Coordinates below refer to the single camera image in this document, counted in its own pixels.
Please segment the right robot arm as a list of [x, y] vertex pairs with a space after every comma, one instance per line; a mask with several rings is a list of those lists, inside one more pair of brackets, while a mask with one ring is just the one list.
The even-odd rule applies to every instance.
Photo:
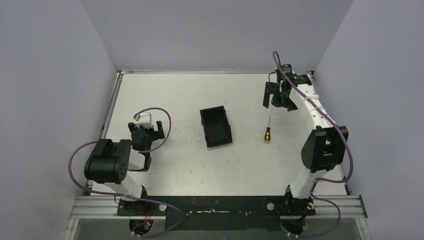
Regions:
[[311, 197], [318, 181], [343, 162], [349, 132], [328, 116], [307, 74], [289, 73], [288, 79], [275, 70], [276, 81], [265, 83], [262, 105], [299, 111], [309, 135], [301, 148], [303, 166], [295, 180], [288, 185], [291, 195], [282, 199], [282, 209], [295, 214], [302, 207], [300, 199]]

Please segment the black plastic bin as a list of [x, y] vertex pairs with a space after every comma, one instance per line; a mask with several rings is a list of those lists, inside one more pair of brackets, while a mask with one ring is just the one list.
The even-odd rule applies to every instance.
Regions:
[[233, 142], [231, 126], [223, 105], [201, 109], [199, 113], [208, 148]]

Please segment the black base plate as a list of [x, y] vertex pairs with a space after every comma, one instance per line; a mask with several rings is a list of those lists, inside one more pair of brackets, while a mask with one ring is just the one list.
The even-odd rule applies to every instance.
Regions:
[[120, 200], [120, 217], [164, 217], [176, 231], [280, 231], [281, 223], [301, 226], [316, 214], [311, 198], [289, 196], [149, 196], [148, 201]]

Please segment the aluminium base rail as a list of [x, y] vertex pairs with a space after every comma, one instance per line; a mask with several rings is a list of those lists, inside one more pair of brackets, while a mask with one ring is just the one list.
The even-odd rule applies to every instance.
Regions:
[[[175, 206], [186, 216], [192, 214], [240, 213], [247, 217], [254, 214], [280, 215], [281, 219], [301, 216], [305, 205], [294, 206], [284, 196], [151, 196], [155, 203], [124, 203], [113, 196], [79, 196], [71, 210], [71, 219], [164, 219], [176, 214]], [[329, 195], [310, 199], [314, 211], [312, 218], [367, 218], [361, 196]]]

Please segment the yellow black handled screwdriver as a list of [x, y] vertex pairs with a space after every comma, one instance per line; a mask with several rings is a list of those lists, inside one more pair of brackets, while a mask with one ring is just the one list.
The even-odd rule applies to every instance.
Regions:
[[269, 143], [270, 142], [270, 139], [271, 139], [271, 127], [270, 127], [270, 123], [271, 123], [271, 116], [268, 117], [268, 125], [266, 127], [265, 134], [264, 134], [264, 142], [265, 143]]

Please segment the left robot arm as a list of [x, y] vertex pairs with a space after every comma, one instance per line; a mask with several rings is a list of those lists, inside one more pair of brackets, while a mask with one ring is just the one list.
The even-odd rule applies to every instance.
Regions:
[[150, 121], [138, 120], [128, 123], [131, 139], [114, 142], [108, 138], [97, 141], [84, 167], [87, 180], [104, 184], [121, 199], [129, 201], [128, 208], [137, 216], [148, 210], [147, 190], [137, 183], [129, 172], [147, 172], [151, 166], [150, 150], [154, 141], [165, 138], [163, 124], [156, 122], [157, 129]]

